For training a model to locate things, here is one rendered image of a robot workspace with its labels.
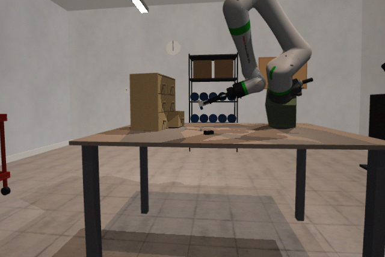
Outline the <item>tan wooden chest of drawers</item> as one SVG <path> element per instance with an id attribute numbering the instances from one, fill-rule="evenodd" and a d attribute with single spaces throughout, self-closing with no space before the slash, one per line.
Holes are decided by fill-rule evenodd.
<path id="1" fill-rule="evenodd" d="M 167 93 L 158 92 L 158 75 L 167 78 Z M 168 112 L 168 78 L 160 73 L 130 74 L 130 108 L 131 131 L 161 131 L 159 130 L 159 112 Z M 158 111 L 158 94 L 167 95 L 167 110 Z"/>

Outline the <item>tan wooden drawer front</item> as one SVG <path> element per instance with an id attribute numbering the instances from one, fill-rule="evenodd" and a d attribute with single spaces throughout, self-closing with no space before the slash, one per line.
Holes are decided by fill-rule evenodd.
<path id="1" fill-rule="evenodd" d="M 159 112 L 159 130 L 168 127 L 168 112 Z"/>
<path id="2" fill-rule="evenodd" d="M 158 94 L 158 111 L 166 111 L 166 110 L 167 110 L 167 95 Z"/>
<path id="3" fill-rule="evenodd" d="M 158 92 L 167 93 L 167 78 L 158 75 Z"/>
<path id="4" fill-rule="evenodd" d="M 168 127 L 185 125 L 184 111 L 168 111 Z"/>
<path id="5" fill-rule="evenodd" d="M 168 95 L 168 110 L 175 110 L 175 96 Z"/>
<path id="6" fill-rule="evenodd" d="M 168 78 L 168 93 L 175 94 L 175 80 Z"/>

